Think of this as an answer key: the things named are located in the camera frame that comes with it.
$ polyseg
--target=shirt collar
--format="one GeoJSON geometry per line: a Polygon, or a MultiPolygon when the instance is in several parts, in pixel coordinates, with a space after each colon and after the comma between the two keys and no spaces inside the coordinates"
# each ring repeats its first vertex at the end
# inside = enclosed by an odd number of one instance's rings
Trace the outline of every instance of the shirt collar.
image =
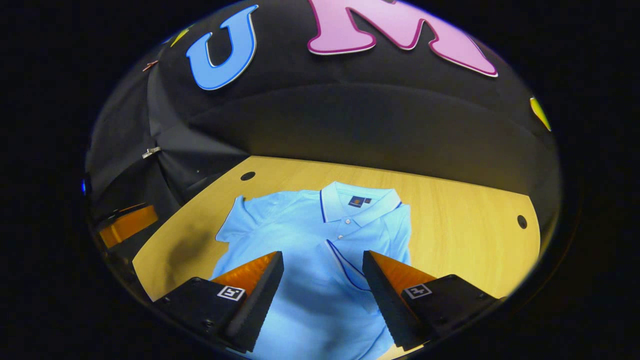
{"type": "Polygon", "coordinates": [[[400,206],[400,196],[394,189],[373,189],[361,188],[336,181],[327,185],[320,191],[320,207],[324,222],[341,220],[344,217],[353,219],[360,227],[376,220],[377,218],[390,213],[400,206]],[[349,216],[344,205],[338,196],[339,192],[348,193],[361,197],[372,197],[378,199],[369,209],[349,216]]]}

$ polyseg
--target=logo patch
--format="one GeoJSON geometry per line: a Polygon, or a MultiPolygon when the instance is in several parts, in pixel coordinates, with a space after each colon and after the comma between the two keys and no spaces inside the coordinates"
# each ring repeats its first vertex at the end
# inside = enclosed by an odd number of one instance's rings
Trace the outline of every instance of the logo patch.
{"type": "Polygon", "coordinates": [[[360,208],[362,207],[362,203],[365,202],[365,198],[363,197],[359,197],[359,196],[354,196],[351,198],[351,201],[349,201],[349,205],[350,206],[354,206],[356,208],[360,208]]]}
{"type": "Polygon", "coordinates": [[[242,294],[244,294],[244,289],[225,286],[222,290],[220,290],[220,292],[218,293],[218,296],[223,297],[225,299],[238,301],[240,297],[242,297],[242,294]]]}

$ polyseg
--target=orange object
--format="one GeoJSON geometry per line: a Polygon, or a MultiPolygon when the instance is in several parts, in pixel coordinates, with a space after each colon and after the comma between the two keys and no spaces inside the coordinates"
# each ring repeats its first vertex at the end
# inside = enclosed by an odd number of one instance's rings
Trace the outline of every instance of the orange object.
{"type": "Polygon", "coordinates": [[[217,278],[211,280],[218,284],[241,288],[246,291],[246,296],[251,296],[251,292],[258,285],[258,281],[262,277],[271,259],[277,251],[261,256],[255,260],[239,266],[231,271],[225,272],[217,278]]]}
{"type": "Polygon", "coordinates": [[[412,286],[435,280],[426,272],[421,272],[398,260],[389,258],[375,251],[369,251],[394,290],[402,298],[402,291],[412,286]]]}
{"type": "Polygon", "coordinates": [[[158,61],[153,61],[147,64],[147,67],[145,67],[144,69],[142,69],[143,72],[147,71],[148,69],[150,69],[152,66],[154,66],[155,64],[157,64],[158,61]]]}
{"type": "Polygon", "coordinates": [[[107,248],[110,248],[125,241],[157,220],[158,215],[153,205],[149,205],[117,218],[111,225],[100,230],[100,237],[104,244],[107,245],[107,248]]]}

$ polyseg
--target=black fabric backdrop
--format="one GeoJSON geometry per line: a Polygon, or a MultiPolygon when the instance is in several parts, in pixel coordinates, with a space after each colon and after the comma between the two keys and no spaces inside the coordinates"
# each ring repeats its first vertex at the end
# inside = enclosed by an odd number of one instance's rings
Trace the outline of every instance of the black fabric backdrop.
{"type": "MultiPolygon", "coordinates": [[[[154,157],[179,204],[249,154],[326,161],[529,195],[546,246],[561,196],[556,145],[531,111],[534,92],[482,42],[474,39],[497,78],[437,56],[427,24],[416,48],[405,51],[354,15],[376,46],[318,56],[307,49],[317,28],[306,1],[243,1],[202,16],[173,47],[171,41],[144,56],[141,49],[143,58],[102,110],[86,160],[96,214],[113,210],[104,201],[132,204],[131,192],[122,196],[114,186],[104,192],[144,161],[145,149],[160,146],[154,157]],[[212,32],[212,61],[224,62],[231,48],[220,24],[252,4],[259,7],[252,14],[258,45],[251,64],[219,90],[200,89],[187,49],[212,32]],[[142,72],[153,60],[158,64],[142,72]]],[[[142,180],[131,185],[140,193],[142,180]]]]}

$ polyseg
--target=hole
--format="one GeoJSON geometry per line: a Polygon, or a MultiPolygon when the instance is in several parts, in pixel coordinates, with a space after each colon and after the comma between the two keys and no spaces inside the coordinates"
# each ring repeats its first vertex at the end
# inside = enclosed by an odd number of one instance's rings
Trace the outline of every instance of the hole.
{"type": "Polygon", "coordinates": [[[249,179],[253,178],[254,176],[255,176],[255,172],[253,172],[253,171],[249,171],[249,172],[248,172],[248,173],[246,173],[245,175],[242,175],[242,176],[240,177],[240,180],[242,180],[242,181],[247,181],[247,180],[249,180],[249,179]]]}
{"type": "Polygon", "coordinates": [[[522,215],[518,215],[518,225],[520,225],[522,229],[526,229],[527,219],[525,219],[522,215]]]}

